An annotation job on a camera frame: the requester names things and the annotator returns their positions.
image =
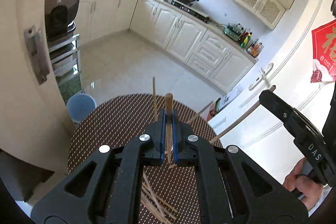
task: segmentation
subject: red poster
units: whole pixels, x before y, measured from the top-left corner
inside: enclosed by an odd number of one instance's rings
[[[311,31],[313,75],[311,83],[336,80],[336,20]]]

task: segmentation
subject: bamboo skewer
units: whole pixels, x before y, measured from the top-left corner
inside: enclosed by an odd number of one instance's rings
[[[166,110],[166,143],[168,163],[171,163],[171,147],[172,147],[172,114],[173,114],[173,95],[167,93],[165,95],[165,110]]]
[[[271,86],[269,91],[273,92],[275,90],[275,85]],[[210,140],[210,143],[213,144],[214,142],[218,141],[221,137],[223,137],[226,133],[228,133],[230,130],[235,128],[237,125],[239,125],[245,118],[248,117],[253,111],[257,109],[257,107],[260,106],[260,101],[258,100],[248,111],[246,111],[239,119],[234,121],[228,128],[226,128],[221,134],[214,137],[212,140]]]
[[[158,106],[156,102],[156,92],[155,92],[155,77],[153,77],[153,107],[154,107],[154,121],[158,121]]]
[[[150,213],[157,218],[162,223],[171,224],[171,222],[166,219],[164,216],[161,216],[160,213],[156,210],[151,201],[141,192],[141,202],[142,204],[150,211]]]
[[[148,190],[148,187],[145,183],[142,183],[142,186]],[[169,203],[167,203],[166,201],[164,201],[162,198],[160,198],[157,194],[155,194],[156,198],[161,201],[164,205],[166,205],[169,209],[171,209],[172,211],[174,211],[175,213],[177,213],[177,210],[171,206]]]
[[[210,107],[213,104],[213,101],[211,101],[209,104],[207,104],[204,108],[202,108],[201,111],[197,112],[187,123],[192,123],[199,115],[201,115],[208,107]]]
[[[146,182],[147,190],[151,193],[152,200],[154,201],[154,203],[155,203],[156,207],[158,208],[160,214],[164,217],[165,214],[163,213],[163,210],[162,210],[162,208],[161,208],[161,206],[160,206],[160,203],[158,202],[158,200],[157,200],[157,198],[156,198],[156,195],[155,195],[155,193],[153,192],[153,190],[152,190],[152,188],[151,188],[151,185],[150,185],[150,183],[149,183],[149,181],[148,181],[148,178],[147,178],[145,172],[143,172],[143,179],[144,179],[145,182]]]
[[[146,195],[151,196],[151,193],[149,193],[149,191],[144,186],[142,186],[142,190]],[[173,220],[176,220],[177,217],[169,212],[164,206],[162,206],[162,209],[166,215],[169,215]]]

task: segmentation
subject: hand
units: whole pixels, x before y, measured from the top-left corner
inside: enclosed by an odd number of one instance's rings
[[[308,211],[311,210],[319,200],[323,185],[315,183],[307,176],[299,176],[302,171],[305,158],[298,161],[293,170],[286,176],[282,186],[288,191],[293,191],[297,188],[305,197],[301,200],[306,205]]]

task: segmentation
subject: round table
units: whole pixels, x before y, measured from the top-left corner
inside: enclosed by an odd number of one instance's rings
[[[112,148],[126,145],[129,140],[144,133],[145,125],[154,121],[152,94],[130,94],[113,98],[98,106],[80,123],[70,143],[68,172],[71,173],[101,145]],[[179,120],[187,122],[195,112],[174,101]],[[164,108],[164,97],[157,96],[158,112]],[[192,123],[194,134],[211,140],[212,128],[201,117]],[[193,167],[168,169],[167,157],[160,167],[145,166],[144,170],[154,192],[178,210],[174,224],[200,223],[197,185]],[[141,204],[139,223],[160,222]]]

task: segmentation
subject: blue trash bin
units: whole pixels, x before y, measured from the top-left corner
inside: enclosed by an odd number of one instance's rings
[[[79,125],[96,107],[96,101],[85,93],[77,93],[67,102],[70,118],[76,125]]]

